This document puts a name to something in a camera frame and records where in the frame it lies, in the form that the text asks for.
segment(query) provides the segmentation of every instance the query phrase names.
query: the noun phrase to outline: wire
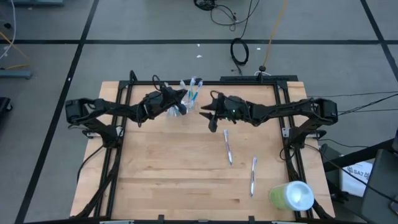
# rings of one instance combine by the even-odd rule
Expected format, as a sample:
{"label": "wire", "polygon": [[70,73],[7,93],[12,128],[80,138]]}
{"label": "wire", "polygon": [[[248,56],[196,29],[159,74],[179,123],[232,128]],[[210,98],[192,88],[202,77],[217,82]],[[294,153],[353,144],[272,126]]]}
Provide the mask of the wire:
{"label": "wire", "polygon": [[10,43],[9,47],[4,51],[4,53],[0,56],[0,60],[7,54],[8,50],[11,48],[11,46],[14,44],[15,37],[17,35],[17,19],[16,19],[16,13],[15,13],[15,5],[14,5],[14,0],[11,0],[11,5],[12,5],[12,18],[14,19],[14,35],[12,36],[12,42]]}
{"label": "wire", "polygon": [[248,10],[248,19],[246,19],[246,23],[245,23],[245,25],[244,25],[244,29],[243,29],[243,32],[242,32],[242,35],[241,35],[241,39],[243,38],[244,33],[246,32],[246,27],[248,26],[249,17],[250,17],[250,10],[251,10],[251,4],[252,4],[252,3],[253,3],[253,0],[250,0],[249,10]]}
{"label": "wire", "polygon": [[387,196],[386,194],[384,194],[384,193],[382,193],[382,192],[376,190],[375,188],[371,187],[369,184],[363,182],[361,179],[359,179],[359,178],[355,177],[354,175],[350,174],[347,170],[344,170],[342,167],[340,167],[339,165],[335,164],[333,161],[329,160],[329,159],[325,156],[325,154],[321,152],[321,150],[319,150],[319,149],[317,149],[316,147],[313,147],[313,146],[311,146],[311,145],[309,145],[309,144],[305,144],[305,145],[306,145],[306,146],[309,146],[309,147],[312,148],[312,149],[317,150],[317,151],[321,154],[322,158],[324,158],[324,159],[326,159],[328,162],[330,162],[331,165],[335,166],[336,168],[338,168],[338,169],[340,169],[341,171],[345,172],[346,174],[348,174],[348,175],[351,176],[352,178],[354,178],[354,179],[356,179],[357,181],[361,182],[361,183],[364,184],[366,187],[368,187],[369,189],[373,190],[375,193],[379,194],[380,196],[383,196],[384,198],[386,198],[386,199],[388,199],[388,200],[390,200],[390,201],[393,201],[393,202],[395,202],[395,203],[398,203],[397,200],[395,200],[395,199],[393,199],[393,198]]}
{"label": "wire", "polygon": [[196,7],[204,11],[213,10],[215,8],[214,5],[216,4],[215,0],[204,0],[203,2],[199,3],[198,0],[193,0],[193,3],[196,5]]}
{"label": "wire", "polygon": [[[161,81],[160,81],[160,78],[159,78],[157,75],[153,75],[153,76],[152,76],[152,83],[154,84],[155,89],[156,89],[157,91],[160,91],[160,89],[162,88],[162,83],[161,83]],[[159,93],[158,95],[153,96],[153,97],[148,98],[148,99],[145,99],[145,98],[144,98],[144,99],[141,100],[141,102],[139,102],[139,103],[137,104],[136,114],[137,114],[137,125],[138,125],[138,128],[141,128],[141,126],[142,126],[142,122],[141,122],[141,118],[140,118],[140,114],[139,114],[139,105],[143,104],[143,103],[144,103],[144,100],[150,100],[150,99],[156,98],[156,97],[158,97],[158,96],[160,96],[160,95],[162,95],[162,93]]]}
{"label": "wire", "polygon": [[12,44],[11,40],[9,40],[2,32],[0,32],[0,35],[4,38],[4,40],[6,40],[10,45],[12,45],[12,47],[14,47],[26,60],[27,60],[27,64],[23,64],[23,65],[13,65],[10,67],[7,67],[6,70],[9,69],[14,69],[14,68],[23,68],[23,67],[28,67],[30,65],[30,59],[28,56],[26,56],[26,54],[19,49],[17,46],[15,46],[14,44]]}
{"label": "wire", "polygon": [[385,94],[385,93],[398,93],[398,91],[381,91],[374,93],[355,93],[355,94],[341,94],[341,95],[329,95],[329,96],[308,96],[308,97],[318,97],[318,98],[332,98],[341,96],[363,96],[363,95],[375,95],[375,94]]}
{"label": "wire", "polygon": [[212,98],[213,100],[215,100],[216,98],[213,96],[213,93],[220,94],[221,92],[216,91],[216,90],[211,90],[211,91],[210,91],[210,96],[211,96],[211,98]]}
{"label": "wire", "polygon": [[282,159],[283,161],[290,161],[291,159],[293,159],[294,155],[296,154],[296,150],[293,151],[293,153],[290,155],[289,158],[282,158],[282,152],[284,151],[285,147],[283,147],[280,151],[279,151],[279,158]]}
{"label": "wire", "polygon": [[274,38],[276,30],[277,30],[277,28],[279,26],[280,18],[282,17],[283,12],[285,11],[286,5],[287,5],[287,0],[284,0],[284,5],[282,6],[282,9],[279,12],[278,18],[277,18],[276,23],[274,25],[274,29],[272,30],[272,33],[271,33],[271,37],[269,38],[269,42],[268,42],[268,46],[267,46],[266,58],[264,59],[264,63],[262,63],[262,66],[264,66],[264,67],[266,66],[269,53],[271,52],[272,39]]}
{"label": "wire", "polygon": [[384,100],[387,100],[387,99],[392,98],[392,97],[397,96],[397,95],[398,95],[398,93],[397,93],[397,94],[394,94],[394,95],[391,95],[391,96],[387,96],[387,97],[385,97],[385,98],[381,98],[380,100],[376,100],[376,101],[370,102],[370,103],[368,103],[368,104],[366,104],[366,105],[363,105],[363,106],[357,106],[357,107],[355,107],[355,108],[353,108],[353,109],[351,109],[351,110],[348,110],[348,111],[345,111],[345,112],[340,113],[339,116],[345,115],[345,114],[349,114],[349,113],[352,113],[352,112],[355,112],[355,111],[358,111],[358,110],[360,110],[360,109],[363,109],[363,108],[368,107],[368,106],[371,106],[371,105],[375,105],[376,103],[380,103],[380,102],[382,102],[382,101],[384,101]]}
{"label": "wire", "polygon": [[318,139],[318,141],[331,141],[331,142],[334,142],[334,143],[336,143],[336,144],[338,144],[340,146],[344,146],[344,147],[369,147],[369,146],[347,146],[345,144],[336,142],[335,140],[332,140],[332,139]]}
{"label": "wire", "polygon": [[[234,13],[232,13],[232,10],[231,10],[230,8],[228,8],[228,7],[224,6],[224,5],[217,5],[217,4],[214,4],[214,5],[212,5],[212,6],[214,7],[213,9],[219,9],[219,10],[223,11],[223,12],[232,20],[232,23],[230,23],[230,24],[222,24],[222,23],[220,23],[220,22],[216,22],[216,21],[213,19],[213,9],[210,11],[210,18],[211,18],[211,20],[212,20],[215,24],[218,24],[218,25],[221,25],[221,26],[229,26],[230,31],[235,31],[235,29],[233,29],[233,30],[231,29],[231,26],[236,26],[236,25],[238,25],[238,24],[241,24],[241,23],[243,23],[243,22],[246,22],[246,21],[253,15],[253,13],[254,13],[254,11],[257,9],[259,3],[260,3],[260,0],[257,0],[257,3],[256,3],[256,5],[253,7],[253,10],[252,10],[251,12],[249,11],[249,14],[248,14],[247,18],[245,18],[244,20],[241,20],[241,21],[237,21],[236,16],[234,15]],[[229,16],[228,13],[225,12],[224,10],[220,9],[219,6],[227,8],[228,11],[231,13],[231,16]]]}
{"label": "wire", "polygon": [[[113,143],[113,145],[112,145],[110,148],[113,148],[113,147],[116,146],[116,144],[119,142],[119,139],[120,139],[120,137],[121,137],[121,135],[122,135],[123,132],[124,132],[124,130],[120,130],[120,132],[119,132],[119,134],[118,134],[118,137],[116,138],[115,142]],[[80,165],[80,167],[79,167],[79,171],[77,172],[77,180],[76,180],[76,182],[79,182],[80,172],[81,172],[83,166],[88,162],[88,160],[90,160],[93,156],[95,156],[103,147],[104,147],[104,144],[102,144],[102,146],[100,146],[97,150],[95,150],[93,153],[91,153],[91,155],[89,155],[89,156],[81,163],[81,165]]]}
{"label": "wire", "polygon": [[396,109],[379,109],[379,110],[364,110],[364,111],[353,111],[351,113],[362,113],[362,112],[379,112],[379,111],[397,111]]}
{"label": "wire", "polygon": [[[242,38],[243,38],[244,33],[246,32],[246,28],[247,28],[247,26],[248,26],[249,17],[250,17],[250,10],[251,10],[252,3],[253,3],[253,0],[250,0],[249,10],[248,10],[248,19],[246,19],[246,23],[245,23],[245,25],[244,25],[244,29],[243,29],[242,35],[241,35],[241,37],[238,37],[238,38],[235,38],[235,39],[232,40],[231,47],[230,47],[230,49],[229,49],[229,51],[230,51],[230,53],[231,53],[232,61],[235,63],[235,66],[236,66],[236,68],[238,68],[238,72],[239,72],[239,74],[240,74],[241,76],[243,76],[243,74],[242,74],[242,70],[241,70],[241,68],[240,68],[239,66],[245,66],[245,65],[247,64],[248,60],[249,60],[249,47],[248,47],[248,45],[242,40]],[[237,43],[237,42],[239,42],[240,44],[243,45],[244,51],[245,51],[245,53],[246,53],[246,58],[244,59],[243,62],[241,62],[241,61],[239,61],[238,59],[236,59],[235,54],[234,54],[234,44]]]}
{"label": "wire", "polygon": [[[159,88],[156,86],[155,78],[157,79],[157,84],[159,84]],[[157,75],[152,76],[152,83],[157,91],[160,91],[160,78]]]}
{"label": "wire", "polygon": [[89,155],[89,156],[83,161],[83,163],[81,163],[81,165],[80,165],[80,167],[79,167],[79,171],[77,172],[77,180],[76,180],[76,183],[79,182],[80,172],[81,172],[83,166],[87,163],[87,161],[88,161],[89,159],[91,159],[93,156],[95,156],[95,154],[97,154],[103,147],[104,147],[104,145],[100,146],[96,151],[94,151],[91,155]]}

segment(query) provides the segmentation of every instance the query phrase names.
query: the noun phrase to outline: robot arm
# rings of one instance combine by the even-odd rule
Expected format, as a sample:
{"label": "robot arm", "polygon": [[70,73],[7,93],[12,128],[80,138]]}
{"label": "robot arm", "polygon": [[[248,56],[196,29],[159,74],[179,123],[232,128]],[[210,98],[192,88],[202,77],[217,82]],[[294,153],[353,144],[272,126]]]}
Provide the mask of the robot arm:
{"label": "robot arm", "polygon": [[103,114],[127,117],[141,126],[141,123],[148,119],[155,119],[172,106],[177,106],[181,114],[186,114],[187,109],[181,104],[181,100],[186,93],[187,90],[173,90],[171,87],[160,84],[159,91],[146,94],[140,103],[132,106],[113,103],[104,99],[80,98],[68,100],[65,103],[67,121],[71,126],[86,126],[88,129],[83,131],[85,135],[87,135],[87,132],[98,133],[103,139],[104,147],[111,147],[118,139],[116,127],[103,124],[97,117]]}
{"label": "robot arm", "polygon": [[286,103],[283,105],[264,106],[241,99],[238,96],[225,96],[218,93],[210,105],[202,106],[203,110],[214,111],[215,113],[200,114],[210,120],[209,129],[215,132],[217,121],[226,119],[236,124],[237,121],[251,123],[257,127],[271,118],[284,116],[303,115],[320,125],[332,125],[337,122],[337,105],[331,100],[306,99],[298,102]]}

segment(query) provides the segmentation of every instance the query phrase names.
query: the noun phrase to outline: wooden table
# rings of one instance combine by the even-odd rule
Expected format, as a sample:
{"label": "wooden table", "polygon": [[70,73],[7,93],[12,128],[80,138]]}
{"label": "wooden table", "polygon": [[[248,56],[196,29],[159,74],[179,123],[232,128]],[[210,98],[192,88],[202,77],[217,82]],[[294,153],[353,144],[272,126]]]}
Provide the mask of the wooden table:
{"label": "wooden table", "polygon": [[[306,98],[302,82],[288,82],[288,86],[291,101]],[[118,82],[103,82],[99,97],[115,101],[117,87]],[[163,214],[166,220],[248,220],[250,215],[256,220],[294,220],[293,212],[274,208],[268,196],[270,188],[288,182],[285,162],[279,158],[282,139],[278,119],[257,128],[244,122],[219,121],[217,132],[211,133],[208,120],[198,114],[199,106],[211,102],[211,90],[264,105],[275,104],[272,86],[204,85],[197,109],[185,116],[174,118],[163,113],[141,128],[129,120],[112,219],[156,220]],[[134,85],[130,104],[140,102],[152,91],[152,85]],[[99,119],[111,123],[109,115]],[[295,116],[295,124],[300,126],[306,119]],[[232,166],[226,153],[224,129],[229,131]],[[88,140],[85,157],[101,143],[100,138]],[[314,139],[306,143],[317,146]],[[83,168],[71,215],[80,212],[98,188],[104,154],[105,150],[101,151]],[[251,198],[254,156],[257,183]],[[308,147],[302,149],[302,159],[315,198],[334,216],[320,153]],[[104,202],[107,201],[108,192],[104,195]]]}

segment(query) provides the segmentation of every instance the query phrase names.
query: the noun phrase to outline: ballpoint pen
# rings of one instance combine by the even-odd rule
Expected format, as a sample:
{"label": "ballpoint pen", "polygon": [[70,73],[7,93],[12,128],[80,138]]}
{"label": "ballpoint pen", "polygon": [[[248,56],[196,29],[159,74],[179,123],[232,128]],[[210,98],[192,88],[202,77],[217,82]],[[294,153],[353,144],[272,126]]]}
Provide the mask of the ballpoint pen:
{"label": "ballpoint pen", "polygon": [[191,82],[189,83],[189,92],[188,92],[189,101],[192,100],[193,97],[192,89],[195,83],[196,83],[196,77],[192,77]]}
{"label": "ballpoint pen", "polygon": [[228,153],[229,164],[232,165],[232,153],[231,153],[231,149],[229,148],[228,130],[227,129],[224,130],[224,138],[225,138],[226,152]]}
{"label": "ballpoint pen", "polygon": [[200,88],[201,88],[202,85],[203,85],[203,81],[200,81],[200,82],[198,83],[197,91],[195,92],[195,94],[194,94],[194,96],[193,96],[193,98],[192,98],[192,103],[194,103],[195,100],[196,100],[196,98],[198,97],[199,90],[200,90]]}
{"label": "ballpoint pen", "polygon": [[254,195],[254,186],[256,184],[256,178],[254,176],[255,171],[256,171],[256,164],[257,164],[257,158],[253,158],[253,163],[251,164],[251,185],[250,185],[250,197],[253,197]]}

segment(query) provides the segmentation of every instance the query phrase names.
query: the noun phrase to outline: black floor tape line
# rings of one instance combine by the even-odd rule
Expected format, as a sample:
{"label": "black floor tape line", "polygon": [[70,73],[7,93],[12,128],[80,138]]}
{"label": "black floor tape line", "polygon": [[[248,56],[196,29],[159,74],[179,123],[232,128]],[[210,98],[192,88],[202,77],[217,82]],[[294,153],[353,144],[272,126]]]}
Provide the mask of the black floor tape line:
{"label": "black floor tape line", "polygon": [[44,166],[45,158],[47,157],[47,154],[49,152],[51,141],[54,136],[54,132],[57,128],[58,121],[60,119],[63,105],[65,104],[65,100],[68,95],[70,84],[73,80],[73,76],[75,74],[76,67],[77,67],[77,64],[80,59],[81,51],[83,50],[84,41],[87,38],[88,31],[90,29],[91,23],[93,22],[94,14],[95,14],[96,8],[98,6],[98,1],[99,0],[94,0],[93,5],[90,10],[90,13],[88,14],[86,25],[85,25],[85,28],[83,29],[83,33],[80,38],[80,43],[78,44],[75,56],[73,57],[72,63],[70,65],[70,69],[69,69],[67,78],[65,79],[65,84],[63,85],[62,92],[61,92],[60,98],[57,103],[57,107],[56,107],[54,115],[52,117],[49,130],[47,131],[47,134],[45,136],[44,143],[43,143],[42,149],[39,154],[39,158],[37,159],[35,169],[33,170],[32,177],[30,178],[29,184],[27,186],[24,199],[22,200],[21,207],[19,208],[16,220],[15,220],[15,224],[23,223],[25,220],[26,214],[28,212],[30,202],[32,201],[32,197],[34,195],[37,183],[39,181],[40,173]]}
{"label": "black floor tape line", "polygon": [[[244,40],[247,44],[268,44],[268,39]],[[398,40],[388,40],[390,44],[398,44]],[[119,45],[146,45],[146,44],[231,44],[232,39],[169,39],[169,40],[85,40],[84,44],[119,44]],[[80,44],[80,40],[15,40],[15,44]],[[272,40],[272,44],[297,45],[376,45],[379,40]]]}
{"label": "black floor tape line", "polygon": [[396,64],[396,61],[394,59],[394,57],[392,56],[390,49],[388,48],[388,45],[385,40],[383,35],[380,32],[379,26],[376,23],[376,20],[373,17],[373,14],[368,6],[368,3],[366,2],[366,0],[361,0],[361,4],[363,9],[365,10],[366,15],[368,16],[369,22],[372,25],[372,28],[374,30],[374,33],[376,34],[377,39],[380,41],[380,45],[381,48],[383,49],[384,55],[387,58],[388,63],[390,64],[391,70],[394,73],[394,76],[396,77],[397,81],[398,81],[398,67]]}

